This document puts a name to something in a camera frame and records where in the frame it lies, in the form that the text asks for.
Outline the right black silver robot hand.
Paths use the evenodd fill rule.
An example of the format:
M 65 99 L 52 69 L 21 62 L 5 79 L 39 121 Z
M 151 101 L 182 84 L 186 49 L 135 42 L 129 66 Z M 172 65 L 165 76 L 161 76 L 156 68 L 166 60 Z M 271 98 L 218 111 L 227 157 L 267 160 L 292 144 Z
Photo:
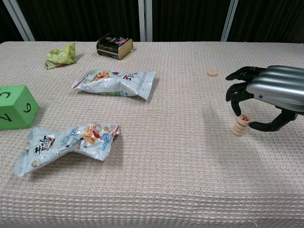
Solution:
M 226 77 L 227 81 L 242 80 L 226 92 L 236 116 L 241 115 L 239 103 L 248 99 L 274 105 L 281 113 L 269 123 L 251 122 L 249 126 L 262 132 L 280 130 L 298 115 L 304 115 L 304 70 L 292 66 L 244 66 Z

